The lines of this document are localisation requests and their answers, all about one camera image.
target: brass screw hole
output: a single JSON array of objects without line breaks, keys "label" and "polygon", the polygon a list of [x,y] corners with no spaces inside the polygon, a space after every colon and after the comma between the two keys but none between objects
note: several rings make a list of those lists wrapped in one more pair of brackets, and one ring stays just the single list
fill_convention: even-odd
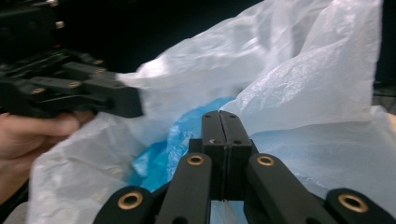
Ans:
[{"label": "brass screw hole", "polygon": [[93,62],[93,64],[101,64],[101,63],[103,63],[102,60],[96,60],[95,62]]},{"label": "brass screw hole", "polygon": [[129,210],[136,208],[143,202],[143,195],[138,191],[133,191],[122,195],[119,199],[119,208]]},{"label": "brass screw hole", "polygon": [[33,90],[32,93],[33,93],[33,94],[39,94],[39,93],[41,93],[41,92],[43,92],[43,91],[45,91],[45,90],[46,90],[46,89],[44,89],[44,88],[37,88],[37,89]]},{"label": "brass screw hole", "polygon": [[264,166],[272,166],[275,164],[274,159],[267,156],[260,156],[259,158],[257,158],[257,162]]},{"label": "brass screw hole", "polygon": [[55,26],[56,26],[56,29],[62,29],[62,28],[64,28],[64,22],[57,21],[57,22],[55,22]]},{"label": "brass screw hole", "polygon": [[47,0],[47,3],[49,3],[49,5],[50,5],[51,7],[57,7],[57,6],[59,6],[59,3],[58,3],[57,0]]},{"label": "brass screw hole", "polygon": [[201,156],[190,156],[187,158],[187,162],[191,165],[201,165],[204,163],[204,158]]},{"label": "brass screw hole", "polygon": [[103,68],[96,69],[95,71],[95,73],[103,73],[103,72],[105,72],[105,69]]},{"label": "brass screw hole", "polygon": [[81,85],[80,82],[71,82],[71,83],[69,84],[69,87],[70,87],[70,88],[75,88],[75,87],[78,87],[79,85]]},{"label": "brass screw hole", "polygon": [[340,194],[338,201],[347,209],[357,213],[365,213],[369,210],[367,203],[351,194]]}]

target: white plastic bag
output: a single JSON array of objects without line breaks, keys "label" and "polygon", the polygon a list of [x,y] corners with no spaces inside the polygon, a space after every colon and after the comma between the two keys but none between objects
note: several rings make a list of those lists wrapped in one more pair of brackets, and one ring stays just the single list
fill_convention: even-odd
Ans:
[{"label": "white plastic bag", "polygon": [[[396,216],[389,196],[396,187],[394,133],[384,128],[389,122],[383,112],[370,113],[379,11],[379,0],[266,0],[182,41],[136,73],[119,75],[141,90],[145,116],[100,114],[41,156],[28,223],[91,223],[126,185],[134,157],[163,140],[182,114],[223,96],[237,96],[223,108],[242,119],[260,151],[285,160],[310,190],[322,196],[348,186]],[[305,127],[311,124],[318,126]],[[289,130],[279,136],[291,137],[292,144],[279,137],[267,145],[262,140],[272,139],[266,131],[273,130]],[[312,132],[317,134],[305,137]],[[372,148],[375,142],[380,149]],[[372,150],[377,153],[366,154]],[[363,166],[373,155],[381,164]],[[217,223],[243,222],[218,217]]]}]

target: metal ring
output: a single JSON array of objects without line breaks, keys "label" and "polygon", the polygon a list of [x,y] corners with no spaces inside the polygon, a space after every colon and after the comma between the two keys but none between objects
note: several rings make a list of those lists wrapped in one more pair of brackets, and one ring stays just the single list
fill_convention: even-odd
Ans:
[{"label": "metal ring", "polygon": [[34,93],[34,94],[39,94],[39,93],[41,93],[41,92],[43,92],[43,91],[45,91],[46,89],[44,89],[44,88],[37,88],[37,89],[34,89],[33,91],[32,91],[32,93]]},{"label": "metal ring", "polygon": [[81,82],[70,82],[69,87],[70,88],[75,88],[81,85]]},{"label": "metal ring", "polygon": [[103,72],[105,72],[105,69],[103,68],[96,69],[95,71],[95,73],[103,73]]},{"label": "metal ring", "polygon": [[204,158],[202,156],[190,156],[187,158],[187,162],[191,165],[201,165],[204,163]]},{"label": "metal ring", "polygon": [[338,201],[344,207],[354,212],[365,213],[369,210],[367,203],[365,203],[362,199],[351,194],[340,194],[338,196]]},{"label": "metal ring", "polygon": [[257,162],[264,166],[272,166],[275,164],[274,159],[272,159],[271,157],[267,157],[267,156],[258,157]]},{"label": "metal ring", "polygon": [[[130,197],[134,197],[134,198],[136,198],[136,200],[131,202],[131,203],[126,202],[127,199],[130,198]],[[133,191],[133,192],[124,194],[124,195],[122,195],[122,197],[120,197],[120,199],[119,199],[119,208],[121,208],[123,210],[133,209],[133,208],[136,208],[142,202],[143,202],[142,193],[140,193],[138,191]]]}]

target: blue cloth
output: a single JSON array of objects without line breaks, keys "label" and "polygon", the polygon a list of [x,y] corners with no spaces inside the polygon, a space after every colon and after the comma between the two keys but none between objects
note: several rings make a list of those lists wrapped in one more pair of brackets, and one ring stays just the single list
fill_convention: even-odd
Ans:
[{"label": "blue cloth", "polygon": [[201,138],[202,115],[219,110],[233,99],[219,98],[184,114],[171,127],[166,140],[151,145],[132,162],[134,171],[128,184],[154,191],[170,181],[178,161],[189,149],[190,139]]}]

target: human hand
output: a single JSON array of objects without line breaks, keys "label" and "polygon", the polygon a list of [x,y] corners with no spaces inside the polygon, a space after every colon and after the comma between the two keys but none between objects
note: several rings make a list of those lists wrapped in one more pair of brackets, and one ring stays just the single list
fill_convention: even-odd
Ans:
[{"label": "human hand", "polygon": [[55,119],[0,115],[0,204],[29,178],[38,156],[93,118],[92,113],[61,114]]},{"label": "human hand", "polygon": [[388,114],[388,118],[390,120],[390,124],[391,124],[391,126],[393,128],[393,131],[396,132],[396,116],[392,115],[392,114]]}]

